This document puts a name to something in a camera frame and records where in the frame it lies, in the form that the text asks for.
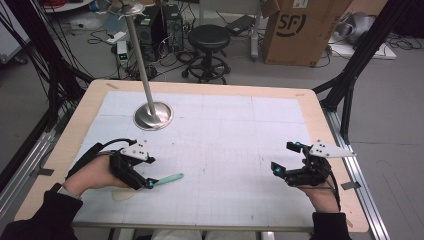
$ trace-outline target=teal stick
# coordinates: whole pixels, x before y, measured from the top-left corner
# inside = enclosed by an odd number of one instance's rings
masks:
[[[155,186],[157,185],[161,185],[161,184],[165,184],[165,183],[169,183],[169,182],[173,182],[173,181],[177,181],[178,179],[181,179],[184,177],[183,173],[177,173],[168,177],[164,177],[162,179],[159,179],[158,182],[155,183]]]

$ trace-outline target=black sleeve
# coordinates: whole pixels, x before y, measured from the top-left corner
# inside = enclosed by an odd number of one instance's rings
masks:
[[[35,215],[9,223],[0,240],[76,240],[71,223],[81,206],[80,200],[47,191]]]
[[[313,213],[314,234],[311,240],[351,240],[344,213]]]

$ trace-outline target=floor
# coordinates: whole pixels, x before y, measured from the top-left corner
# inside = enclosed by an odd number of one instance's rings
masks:
[[[234,16],[224,15],[227,21]],[[207,21],[223,25],[222,19],[209,12]],[[106,35],[98,34],[104,40]],[[110,46],[88,44],[88,31],[67,35],[74,55],[96,78],[115,75],[116,64]],[[256,61],[249,56],[250,40],[233,37],[225,49],[225,59],[231,67],[228,84],[314,88],[344,68],[347,59],[330,57],[322,68],[265,65],[261,55]],[[421,150],[424,145],[424,50],[393,49],[395,60],[372,60],[360,75],[354,92],[350,122],[350,140],[374,201],[391,239],[420,239],[424,235],[424,193],[420,191],[424,174]],[[162,61],[169,65],[173,56]],[[323,58],[318,65],[325,65]],[[181,77],[182,67],[175,63],[154,66],[158,75],[152,81],[189,82]],[[47,109],[47,99],[31,63],[9,63],[0,66],[0,169],[13,157],[26,136]],[[13,219],[16,204],[6,219]],[[80,239],[106,239],[109,229],[76,229]],[[352,234],[353,239],[373,239],[371,233]],[[304,233],[276,233],[276,239],[308,239]]]

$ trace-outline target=hand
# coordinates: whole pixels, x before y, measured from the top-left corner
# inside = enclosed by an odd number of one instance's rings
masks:
[[[302,185],[297,188],[304,192],[311,200],[315,211],[320,213],[339,213],[336,197],[333,193],[334,182],[329,176],[327,181],[317,185]]]
[[[116,178],[109,170],[109,155],[100,155],[62,185],[70,193],[81,196],[87,189],[116,186],[128,188],[128,185]]]

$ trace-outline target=grid paper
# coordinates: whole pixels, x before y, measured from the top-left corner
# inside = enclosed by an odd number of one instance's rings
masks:
[[[303,155],[287,141],[311,144],[295,99],[155,93],[155,101],[174,110],[171,124],[158,131],[133,121],[146,102],[144,93],[111,91],[105,97],[79,159],[96,142],[116,138],[147,140],[153,164],[135,167],[145,178],[175,173],[184,178],[139,190],[115,202],[112,190],[89,190],[74,222],[171,225],[185,228],[312,227],[309,200],[271,171],[271,161],[287,169],[302,167]],[[125,147],[117,143],[108,149]]]

